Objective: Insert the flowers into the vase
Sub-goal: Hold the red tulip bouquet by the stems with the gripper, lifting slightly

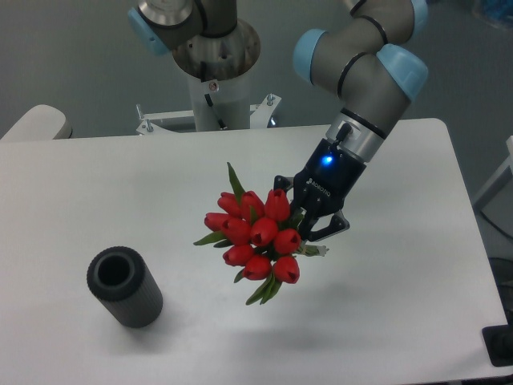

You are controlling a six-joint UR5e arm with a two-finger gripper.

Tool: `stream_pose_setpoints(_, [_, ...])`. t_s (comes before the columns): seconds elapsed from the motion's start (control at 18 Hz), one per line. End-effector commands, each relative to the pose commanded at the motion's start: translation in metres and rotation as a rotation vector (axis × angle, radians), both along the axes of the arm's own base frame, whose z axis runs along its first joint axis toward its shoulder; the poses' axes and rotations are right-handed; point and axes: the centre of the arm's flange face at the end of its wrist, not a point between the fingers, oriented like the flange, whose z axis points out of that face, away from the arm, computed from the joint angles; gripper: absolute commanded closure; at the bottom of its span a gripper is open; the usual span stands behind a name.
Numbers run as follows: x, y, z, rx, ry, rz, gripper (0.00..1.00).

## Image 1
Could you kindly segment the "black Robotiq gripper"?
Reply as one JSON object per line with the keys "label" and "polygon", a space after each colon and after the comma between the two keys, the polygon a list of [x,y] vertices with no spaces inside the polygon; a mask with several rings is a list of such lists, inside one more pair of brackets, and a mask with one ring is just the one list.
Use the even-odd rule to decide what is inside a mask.
{"label": "black Robotiq gripper", "polygon": [[275,176],[273,189],[286,193],[293,189],[293,207],[304,209],[310,219],[334,213],[326,227],[307,236],[308,241],[321,241],[350,228],[340,209],[365,168],[365,163],[323,139],[294,178]]}

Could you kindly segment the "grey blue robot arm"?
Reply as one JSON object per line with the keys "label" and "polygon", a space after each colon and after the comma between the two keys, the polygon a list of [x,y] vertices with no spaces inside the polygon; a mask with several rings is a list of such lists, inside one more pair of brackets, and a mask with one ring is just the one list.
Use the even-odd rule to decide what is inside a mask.
{"label": "grey blue robot arm", "polygon": [[[424,1],[358,1],[350,14],[350,24],[338,32],[305,32],[293,51],[295,72],[343,103],[305,167],[274,181],[293,193],[306,241],[349,228],[345,198],[428,76],[424,62],[404,48],[426,25]],[[128,19],[148,50],[171,54],[188,76],[198,131],[255,124],[246,77],[261,42],[238,17],[236,2],[141,1]]]}

